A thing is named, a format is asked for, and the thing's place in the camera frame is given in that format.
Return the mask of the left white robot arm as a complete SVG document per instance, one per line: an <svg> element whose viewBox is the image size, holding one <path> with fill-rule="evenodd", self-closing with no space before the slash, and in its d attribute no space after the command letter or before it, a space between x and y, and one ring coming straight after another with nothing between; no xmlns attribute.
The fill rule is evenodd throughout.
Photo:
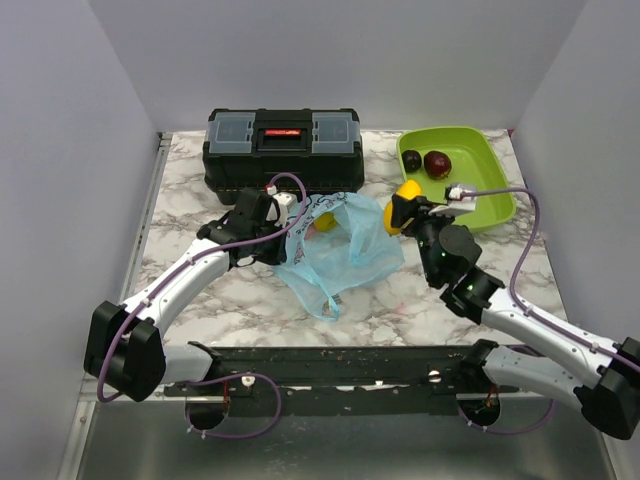
<svg viewBox="0 0 640 480"><path fill-rule="evenodd" d="M104 301L94 310L84 371L137 402L173 383L214 393L222 380L216 353L195 341L167 346L164 336L205 287L241 260L282 263L282 230L296 204L295 195L273 186L242 190L234 208L202 225L186 252L152 284L119 305Z"/></svg>

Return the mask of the yellow fake lemon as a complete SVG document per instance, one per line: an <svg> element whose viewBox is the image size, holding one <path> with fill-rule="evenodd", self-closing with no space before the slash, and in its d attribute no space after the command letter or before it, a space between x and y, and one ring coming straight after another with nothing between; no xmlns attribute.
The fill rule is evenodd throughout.
<svg viewBox="0 0 640 480"><path fill-rule="evenodd" d="M405 183L403 183L399 187L399 189L394 194L399 194L405 198L412 199L414 197L422 197L422 189L416 181L407 180ZM390 227L390 216L391 216L391 199L388 201L388 203L384 208L383 224L386 232L391 236L395 236L400 234L402 230L395 230Z"/></svg>

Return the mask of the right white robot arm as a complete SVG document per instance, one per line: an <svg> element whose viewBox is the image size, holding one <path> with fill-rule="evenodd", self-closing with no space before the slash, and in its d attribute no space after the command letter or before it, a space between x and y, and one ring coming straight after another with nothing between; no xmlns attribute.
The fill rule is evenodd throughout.
<svg viewBox="0 0 640 480"><path fill-rule="evenodd" d="M419 185L406 182L384 210L391 235L416 240L425 278L441 290L455 315L501 331L535 350L520 354L479 342L460 367L469 390L509 386L559 401L580 411L600 432L630 439L639 424L639 343L616 342L563 321L524 300L513 283L477 267L482 253L456 217L474 212L479 193L462 185L445 191L445 202L428 200Z"/></svg>

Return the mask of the blue plastic bag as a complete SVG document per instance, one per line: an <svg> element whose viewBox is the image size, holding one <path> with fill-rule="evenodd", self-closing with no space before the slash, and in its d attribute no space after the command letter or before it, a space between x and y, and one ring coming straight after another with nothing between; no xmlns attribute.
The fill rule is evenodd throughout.
<svg viewBox="0 0 640 480"><path fill-rule="evenodd" d="M318 232L313 221L325 212L334 214L337 226ZM382 281L404 264L399 240L386 232L383 210L370 197L315 194L289 218L297 214L301 219L286 234L286 260L274 273L316 318L337 320L341 307L326 306L333 295Z"/></svg>

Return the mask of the red fake fruit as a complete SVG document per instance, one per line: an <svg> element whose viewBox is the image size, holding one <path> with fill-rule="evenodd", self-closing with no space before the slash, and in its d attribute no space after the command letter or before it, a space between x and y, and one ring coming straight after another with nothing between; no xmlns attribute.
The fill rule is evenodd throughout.
<svg viewBox="0 0 640 480"><path fill-rule="evenodd" d="M432 150L424 155L424 169L430 178L440 180L449 176L452 162L445 153Z"/></svg>

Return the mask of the dark purple fake fruit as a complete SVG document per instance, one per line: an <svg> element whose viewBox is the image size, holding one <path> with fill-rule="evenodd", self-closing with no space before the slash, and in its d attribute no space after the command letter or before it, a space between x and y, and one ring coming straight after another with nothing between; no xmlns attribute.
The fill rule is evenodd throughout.
<svg viewBox="0 0 640 480"><path fill-rule="evenodd" d="M404 171L408 174L419 171L423 166L423 159L416 150L405 150L401 154Z"/></svg>

